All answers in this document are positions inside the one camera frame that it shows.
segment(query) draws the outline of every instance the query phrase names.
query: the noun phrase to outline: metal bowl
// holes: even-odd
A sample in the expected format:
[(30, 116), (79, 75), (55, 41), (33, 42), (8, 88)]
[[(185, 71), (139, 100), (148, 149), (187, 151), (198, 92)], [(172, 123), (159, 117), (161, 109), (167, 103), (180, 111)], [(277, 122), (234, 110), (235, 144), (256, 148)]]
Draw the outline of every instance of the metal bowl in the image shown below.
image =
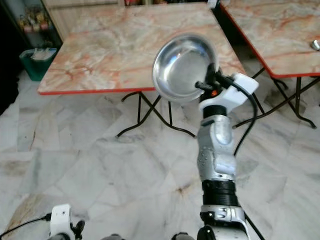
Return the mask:
[(218, 71), (217, 53), (205, 38), (192, 33), (176, 36), (155, 57), (152, 68), (155, 89), (170, 102), (197, 99), (203, 91), (195, 88), (195, 83), (204, 82), (211, 63)]

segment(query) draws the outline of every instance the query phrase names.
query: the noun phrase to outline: bowl rim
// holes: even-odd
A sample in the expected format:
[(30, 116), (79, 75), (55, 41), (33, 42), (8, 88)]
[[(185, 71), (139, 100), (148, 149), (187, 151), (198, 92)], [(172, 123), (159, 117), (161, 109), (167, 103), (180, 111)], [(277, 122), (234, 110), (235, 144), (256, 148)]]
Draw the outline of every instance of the bowl rim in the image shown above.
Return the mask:
[(167, 43), (165, 43), (161, 49), (157, 52), (153, 64), (152, 64), (152, 80), (153, 80), (153, 85), (155, 87), (155, 90), (159, 93), (159, 95), (165, 99), (167, 99), (170, 102), (174, 102), (174, 103), (188, 103), (191, 102), (197, 98), (200, 97), (200, 95), (203, 93), (203, 90), (199, 89), (198, 91), (195, 91), (194, 93), (188, 95), (188, 96), (184, 96), (184, 97), (173, 97), (171, 95), (166, 94), (161, 87), (158, 84), (158, 80), (156, 77), (156, 73), (155, 73), (155, 67), (156, 64), (159, 61), (159, 58), (162, 56), (162, 54), (164, 53), (165, 49), (171, 45), (173, 42), (180, 40), (180, 39), (184, 39), (184, 38), (196, 38), (199, 39), (201, 42), (203, 42), (207, 48), (212, 52), (212, 55), (214, 57), (214, 68), (215, 71), (217, 72), (219, 70), (219, 58), (218, 58), (218, 52), (215, 48), (215, 46), (213, 44), (210, 43), (210, 41), (208, 41), (208, 39), (200, 34), (197, 33), (182, 33), (179, 34), (175, 37), (173, 37), (171, 40), (169, 40)]

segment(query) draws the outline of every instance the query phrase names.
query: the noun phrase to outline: wooden cabinet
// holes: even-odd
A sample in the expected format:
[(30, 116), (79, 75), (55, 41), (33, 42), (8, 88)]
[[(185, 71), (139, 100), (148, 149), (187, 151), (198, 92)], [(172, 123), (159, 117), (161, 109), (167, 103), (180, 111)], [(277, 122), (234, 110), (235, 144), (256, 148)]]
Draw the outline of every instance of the wooden cabinet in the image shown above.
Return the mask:
[(124, 5), (124, 0), (42, 0), (62, 41), (87, 12), (97, 11), (101, 5)]

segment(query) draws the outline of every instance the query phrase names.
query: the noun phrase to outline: marble table top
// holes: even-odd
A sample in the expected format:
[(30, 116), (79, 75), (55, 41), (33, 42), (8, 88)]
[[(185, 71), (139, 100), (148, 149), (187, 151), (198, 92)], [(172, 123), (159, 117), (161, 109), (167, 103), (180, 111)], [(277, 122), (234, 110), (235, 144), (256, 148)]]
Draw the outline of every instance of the marble table top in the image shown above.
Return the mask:
[(226, 0), (222, 9), (275, 78), (320, 76), (319, 0)]
[(63, 43), (38, 92), (42, 95), (152, 91), (157, 52), (183, 33), (205, 36), (225, 74), (244, 73), (205, 3), (101, 6), (88, 10)]

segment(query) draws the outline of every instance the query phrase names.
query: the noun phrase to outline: green bin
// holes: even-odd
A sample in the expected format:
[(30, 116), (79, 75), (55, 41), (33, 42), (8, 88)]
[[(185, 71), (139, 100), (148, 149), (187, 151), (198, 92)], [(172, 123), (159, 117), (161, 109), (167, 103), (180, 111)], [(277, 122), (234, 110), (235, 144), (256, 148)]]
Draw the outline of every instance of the green bin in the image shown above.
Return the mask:
[(46, 60), (33, 60), (31, 56), (35, 52), (34, 49), (26, 50), (20, 54), (20, 60), (32, 81), (40, 82), (46, 74), (50, 64), (57, 54), (56, 48), (50, 48), (49, 51), (53, 51), (54, 54)]

